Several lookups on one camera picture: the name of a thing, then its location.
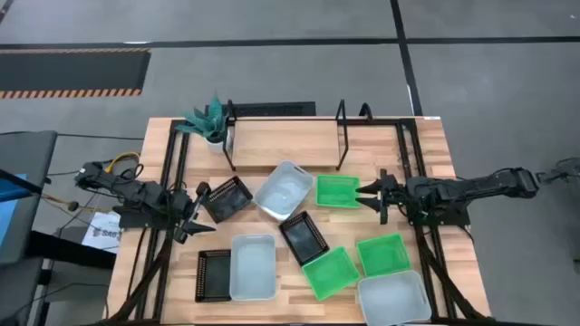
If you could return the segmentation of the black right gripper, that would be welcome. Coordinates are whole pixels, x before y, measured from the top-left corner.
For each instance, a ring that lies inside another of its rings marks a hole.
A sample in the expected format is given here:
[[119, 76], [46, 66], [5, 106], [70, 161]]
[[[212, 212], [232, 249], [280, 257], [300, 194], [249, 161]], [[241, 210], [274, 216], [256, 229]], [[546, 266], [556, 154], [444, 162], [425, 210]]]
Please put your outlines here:
[[400, 185], [393, 174], [389, 174], [386, 169], [380, 170], [380, 178], [375, 179], [371, 184], [356, 189], [357, 193], [378, 194], [378, 197], [357, 197], [356, 201], [379, 212], [380, 224], [386, 225], [389, 219], [389, 206], [396, 206], [403, 216], [407, 216], [408, 196], [404, 188]]

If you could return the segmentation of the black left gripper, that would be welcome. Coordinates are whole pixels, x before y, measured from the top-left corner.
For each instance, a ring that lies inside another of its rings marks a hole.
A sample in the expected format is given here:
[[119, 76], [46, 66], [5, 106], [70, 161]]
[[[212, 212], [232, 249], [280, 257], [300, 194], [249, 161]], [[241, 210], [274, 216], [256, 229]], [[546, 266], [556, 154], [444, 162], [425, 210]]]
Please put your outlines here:
[[207, 182], [200, 182], [196, 188], [197, 198], [189, 200], [184, 208], [184, 217], [176, 228], [174, 240], [179, 244], [184, 244], [189, 236], [215, 231], [214, 227], [201, 225], [196, 222], [198, 210], [208, 200], [211, 188]]

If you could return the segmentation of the black slotted plastic basket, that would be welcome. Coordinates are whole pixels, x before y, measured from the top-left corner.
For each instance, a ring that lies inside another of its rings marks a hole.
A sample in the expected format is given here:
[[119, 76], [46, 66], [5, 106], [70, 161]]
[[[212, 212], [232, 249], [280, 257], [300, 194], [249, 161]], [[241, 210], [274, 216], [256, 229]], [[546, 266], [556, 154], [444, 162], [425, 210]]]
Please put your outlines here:
[[203, 207], [212, 220], [222, 223], [245, 208], [253, 200], [253, 195], [238, 176], [233, 176], [219, 187], [209, 192]]
[[230, 249], [198, 253], [195, 302], [229, 302]]
[[286, 219], [278, 228], [300, 266], [312, 262], [330, 250], [307, 211]]

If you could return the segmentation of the green slotted plastic basket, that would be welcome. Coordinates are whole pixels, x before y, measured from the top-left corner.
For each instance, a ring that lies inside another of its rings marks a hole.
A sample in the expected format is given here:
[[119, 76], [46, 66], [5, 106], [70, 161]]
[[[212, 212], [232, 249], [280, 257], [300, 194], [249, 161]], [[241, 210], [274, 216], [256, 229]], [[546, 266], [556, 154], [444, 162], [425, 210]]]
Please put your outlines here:
[[356, 248], [366, 277], [411, 269], [411, 259], [400, 234], [363, 240]]
[[318, 206], [335, 208], [358, 208], [356, 189], [360, 179], [352, 176], [318, 175], [315, 187], [315, 202]]
[[302, 271], [317, 301], [324, 301], [358, 282], [361, 275], [347, 250], [336, 247], [305, 264]]

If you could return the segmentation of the gray plastic basket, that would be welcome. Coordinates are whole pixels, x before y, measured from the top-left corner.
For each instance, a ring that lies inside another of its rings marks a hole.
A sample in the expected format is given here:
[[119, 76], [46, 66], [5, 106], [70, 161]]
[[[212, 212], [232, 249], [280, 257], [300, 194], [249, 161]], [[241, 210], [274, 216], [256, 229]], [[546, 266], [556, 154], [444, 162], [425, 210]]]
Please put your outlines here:
[[276, 296], [276, 240], [272, 235], [232, 239], [229, 294], [233, 301], [267, 301]]
[[254, 194], [256, 205], [274, 219], [285, 221], [314, 186], [314, 176], [292, 161], [282, 161]]
[[431, 318], [423, 281], [413, 270], [364, 278], [357, 290], [362, 316], [368, 326], [401, 325]]

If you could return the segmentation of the green potted plant white pot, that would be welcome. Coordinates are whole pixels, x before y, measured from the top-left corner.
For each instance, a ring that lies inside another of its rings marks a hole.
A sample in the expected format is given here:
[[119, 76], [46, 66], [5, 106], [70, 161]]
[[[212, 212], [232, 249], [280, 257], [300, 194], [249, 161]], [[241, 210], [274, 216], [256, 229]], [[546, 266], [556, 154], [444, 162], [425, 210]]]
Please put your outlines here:
[[206, 112], [195, 108], [193, 112], [185, 112], [183, 116], [185, 122], [178, 125], [176, 130], [184, 134], [199, 135], [207, 142], [212, 152], [220, 152], [223, 149], [230, 151], [233, 148], [233, 136], [227, 125], [227, 119], [232, 119], [233, 113], [228, 106], [223, 107], [216, 92]]

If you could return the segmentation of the white printed paper sheet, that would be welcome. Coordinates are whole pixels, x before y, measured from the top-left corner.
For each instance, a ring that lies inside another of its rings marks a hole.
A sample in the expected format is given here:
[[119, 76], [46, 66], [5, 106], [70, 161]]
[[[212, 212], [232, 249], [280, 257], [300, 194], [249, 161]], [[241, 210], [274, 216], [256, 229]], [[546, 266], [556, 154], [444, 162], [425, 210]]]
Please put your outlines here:
[[82, 245], [117, 254], [121, 241], [120, 219], [121, 217], [112, 211], [95, 213], [83, 237]]

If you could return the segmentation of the black desk foot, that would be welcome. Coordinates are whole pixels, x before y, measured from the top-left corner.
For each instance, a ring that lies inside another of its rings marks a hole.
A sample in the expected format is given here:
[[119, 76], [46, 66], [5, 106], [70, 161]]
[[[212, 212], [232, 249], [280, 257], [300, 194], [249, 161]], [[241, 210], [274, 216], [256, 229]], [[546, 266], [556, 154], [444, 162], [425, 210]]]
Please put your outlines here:
[[37, 231], [30, 233], [24, 254], [30, 257], [42, 257], [54, 261], [108, 270], [114, 267], [116, 260], [116, 254], [106, 250], [77, 244], [55, 235], [47, 235]]

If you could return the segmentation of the gray desk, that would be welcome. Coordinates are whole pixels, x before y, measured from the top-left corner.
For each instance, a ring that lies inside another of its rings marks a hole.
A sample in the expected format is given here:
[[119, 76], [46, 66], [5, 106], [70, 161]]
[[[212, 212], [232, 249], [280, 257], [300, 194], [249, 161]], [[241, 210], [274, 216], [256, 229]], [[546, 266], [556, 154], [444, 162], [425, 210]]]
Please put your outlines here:
[[[25, 175], [27, 181], [43, 187], [56, 139], [57, 133], [48, 130], [0, 135], [0, 169]], [[0, 264], [12, 264], [24, 257], [39, 201], [36, 194], [14, 201], [10, 224], [4, 235], [0, 231]]]

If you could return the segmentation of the black tripod stand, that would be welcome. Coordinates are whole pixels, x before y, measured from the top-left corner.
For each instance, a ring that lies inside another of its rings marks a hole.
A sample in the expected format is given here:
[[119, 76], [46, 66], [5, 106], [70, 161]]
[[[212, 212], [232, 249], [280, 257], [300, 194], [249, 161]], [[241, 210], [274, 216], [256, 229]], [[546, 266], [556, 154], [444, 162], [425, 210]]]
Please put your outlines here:
[[548, 185], [557, 180], [569, 182], [571, 179], [580, 180], [580, 157], [563, 158], [556, 162], [547, 172], [537, 172], [536, 178], [540, 184]]

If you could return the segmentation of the black hazard-striped floor mat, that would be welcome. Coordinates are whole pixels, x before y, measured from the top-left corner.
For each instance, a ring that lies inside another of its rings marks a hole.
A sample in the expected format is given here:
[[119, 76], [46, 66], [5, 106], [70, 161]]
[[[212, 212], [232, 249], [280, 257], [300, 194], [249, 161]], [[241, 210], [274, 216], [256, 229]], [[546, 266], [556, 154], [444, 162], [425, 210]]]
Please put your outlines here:
[[0, 100], [134, 97], [142, 93], [150, 49], [0, 51]]

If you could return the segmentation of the blue panel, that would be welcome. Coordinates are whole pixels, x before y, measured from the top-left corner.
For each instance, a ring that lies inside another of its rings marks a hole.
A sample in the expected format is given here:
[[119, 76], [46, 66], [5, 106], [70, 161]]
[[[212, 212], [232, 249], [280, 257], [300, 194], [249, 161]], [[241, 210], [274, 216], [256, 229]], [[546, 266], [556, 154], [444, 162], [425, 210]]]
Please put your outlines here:
[[26, 188], [0, 178], [0, 246], [6, 238], [18, 200], [29, 195]]

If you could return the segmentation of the black metal rig frame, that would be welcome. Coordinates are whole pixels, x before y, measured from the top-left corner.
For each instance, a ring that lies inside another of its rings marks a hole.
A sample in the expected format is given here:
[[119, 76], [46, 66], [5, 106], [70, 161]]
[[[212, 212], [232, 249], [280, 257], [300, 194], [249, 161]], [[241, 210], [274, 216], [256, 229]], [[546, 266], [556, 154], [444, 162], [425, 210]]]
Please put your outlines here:
[[[311, 120], [281, 120], [266, 118], [239, 118], [242, 122], [256, 122], [260, 126], [282, 127], [296, 122], [309, 122], [314, 125], [323, 122], [336, 122], [332, 117], [303, 117]], [[415, 149], [421, 149], [426, 175], [429, 177], [455, 177], [454, 167], [442, 122], [426, 118], [374, 118], [363, 117], [347, 119], [349, 150], [340, 170], [332, 168], [306, 168], [310, 173], [343, 174], [358, 176], [363, 185], [371, 183], [379, 176], [379, 169], [386, 168], [403, 181], [404, 171], [413, 175], [419, 173]], [[143, 180], [161, 181], [163, 164], [167, 154], [169, 136], [174, 130], [172, 123], [178, 119], [151, 118], [146, 130], [140, 162], [144, 170]], [[402, 158], [397, 126], [402, 129], [408, 160]], [[184, 182], [195, 195], [200, 181], [207, 181], [212, 187], [239, 175], [246, 186], [255, 193], [266, 181], [274, 168], [242, 168], [233, 171], [227, 158], [211, 154], [205, 141], [198, 136], [189, 137], [184, 170]], [[416, 245], [416, 233], [407, 218], [391, 206], [388, 224], [379, 224], [379, 215], [370, 208], [342, 209], [319, 207], [315, 204], [315, 191], [311, 190], [306, 200], [298, 208], [306, 210], [314, 220], [331, 249], [344, 247], [354, 260], [359, 273], [363, 275], [356, 243], [380, 235], [400, 233], [410, 254], [412, 269], [421, 274], [420, 254]], [[205, 211], [199, 213], [198, 220], [211, 222]], [[363, 314], [358, 306], [356, 285], [349, 285], [337, 294], [323, 301], [315, 299], [302, 268], [290, 253], [285, 240], [280, 235], [273, 217], [250, 204], [242, 212], [219, 225], [217, 231], [190, 237], [185, 244], [174, 244], [169, 259], [168, 277], [163, 292], [160, 314], [155, 315], [155, 302], [158, 297], [160, 274], [154, 276], [147, 293], [138, 302], [144, 307], [143, 317], [137, 317], [137, 308], [129, 319], [155, 319], [161, 325], [198, 325], [198, 324], [278, 324], [278, 323], [362, 323]], [[479, 271], [479, 265], [472, 241], [464, 231], [456, 226], [442, 225], [439, 228], [440, 244], [449, 277], [458, 286], [472, 306], [486, 316], [490, 316], [488, 298]], [[107, 304], [110, 317], [121, 309], [127, 300], [131, 273], [138, 251], [140, 230], [126, 231], [121, 236], [120, 246], [112, 273]], [[235, 235], [271, 234], [276, 245], [276, 294], [267, 301], [195, 303], [198, 252], [200, 250], [225, 249], [232, 245]]]

